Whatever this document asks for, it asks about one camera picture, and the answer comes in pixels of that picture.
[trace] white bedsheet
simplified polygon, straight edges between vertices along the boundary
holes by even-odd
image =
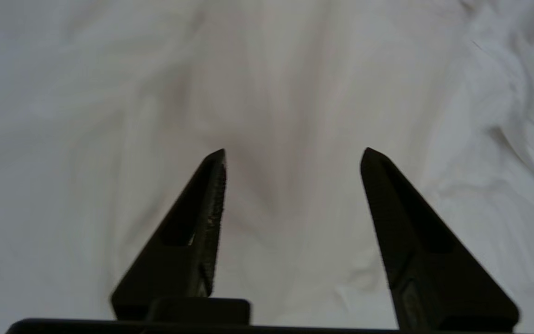
[[[0,333],[111,319],[217,148],[214,295],[250,300],[255,324],[395,328],[366,146],[534,332],[534,2],[0,0]]]

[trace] white fabric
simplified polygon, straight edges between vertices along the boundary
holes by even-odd
[[[0,333],[112,318],[217,148],[214,295],[250,300],[255,324],[395,328],[366,146],[534,332],[534,2],[0,0]]]

